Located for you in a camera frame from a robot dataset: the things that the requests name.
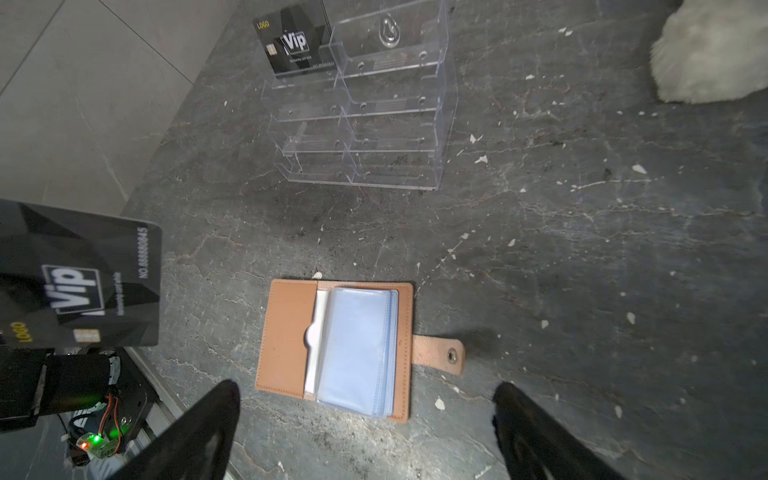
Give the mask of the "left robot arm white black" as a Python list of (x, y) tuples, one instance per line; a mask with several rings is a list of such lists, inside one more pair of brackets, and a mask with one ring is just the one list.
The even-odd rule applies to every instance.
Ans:
[(31, 428), (40, 416), (90, 408), (106, 398), (112, 362), (104, 354), (58, 355), (1, 348), (1, 431)]

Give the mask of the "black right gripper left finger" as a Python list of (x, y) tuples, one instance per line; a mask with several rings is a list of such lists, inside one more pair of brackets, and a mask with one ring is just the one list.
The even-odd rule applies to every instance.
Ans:
[(195, 403), (114, 479), (223, 479), (240, 416), (236, 382), (224, 380)]

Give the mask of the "white teddy bear brown shirt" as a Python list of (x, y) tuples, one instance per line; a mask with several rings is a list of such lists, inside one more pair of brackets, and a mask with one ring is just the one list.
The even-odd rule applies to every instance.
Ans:
[(767, 3), (684, 1), (650, 50), (664, 102), (735, 101), (767, 88)]

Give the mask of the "aluminium rail front frame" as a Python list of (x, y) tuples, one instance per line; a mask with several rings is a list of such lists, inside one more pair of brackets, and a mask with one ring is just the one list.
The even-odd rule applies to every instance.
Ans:
[(169, 387), (148, 358), (138, 348), (127, 347), (124, 351), (157, 396), (157, 399), (153, 401), (153, 405), (148, 410), (144, 426), (140, 428), (138, 436), (132, 440), (131, 445), (128, 447), (128, 452), (119, 455), (122, 466), (127, 466), (130, 460), (133, 460), (156, 437), (159, 437), (176, 420), (182, 417), (188, 410), (188, 407), (180, 400), (178, 395)]

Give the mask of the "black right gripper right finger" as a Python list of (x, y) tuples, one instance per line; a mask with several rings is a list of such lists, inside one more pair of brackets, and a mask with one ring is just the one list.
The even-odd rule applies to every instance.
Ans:
[(494, 392), (493, 426), (511, 479), (620, 479), (543, 408), (510, 382)]

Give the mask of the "small green-lit circuit board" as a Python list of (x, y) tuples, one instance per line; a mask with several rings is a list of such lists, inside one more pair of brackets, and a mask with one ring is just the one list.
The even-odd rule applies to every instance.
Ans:
[(81, 435), (75, 446), (92, 457), (104, 459), (116, 454), (121, 445), (121, 439), (116, 434), (90, 433)]

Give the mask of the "clear acrylic tiered holder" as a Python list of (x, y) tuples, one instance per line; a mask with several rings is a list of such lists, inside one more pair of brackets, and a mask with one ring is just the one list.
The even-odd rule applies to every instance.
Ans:
[(440, 186), (458, 103), (444, 1), (322, 1), (336, 68), (276, 78), (261, 98), (291, 182)]

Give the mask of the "clear plastic card sleeves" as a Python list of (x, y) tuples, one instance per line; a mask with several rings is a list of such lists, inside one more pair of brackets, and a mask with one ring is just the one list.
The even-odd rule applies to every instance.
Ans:
[(304, 333), (307, 399), (368, 417), (394, 413), (399, 323), (394, 289), (317, 291)]

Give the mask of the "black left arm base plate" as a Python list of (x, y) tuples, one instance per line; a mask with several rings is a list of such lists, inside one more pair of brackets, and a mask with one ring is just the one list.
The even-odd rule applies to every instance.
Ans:
[(109, 374), (106, 386), (93, 401), (61, 417), (66, 427), (68, 454), (76, 466), (83, 466), (98, 459), (75, 446), (75, 441), (87, 432), (116, 434), (121, 439), (116, 454), (104, 459), (127, 453), (132, 440), (138, 436), (140, 428), (145, 424), (149, 408), (157, 399), (154, 390), (123, 349), (103, 350), (90, 347), (85, 351), (85, 355), (108, 361)]

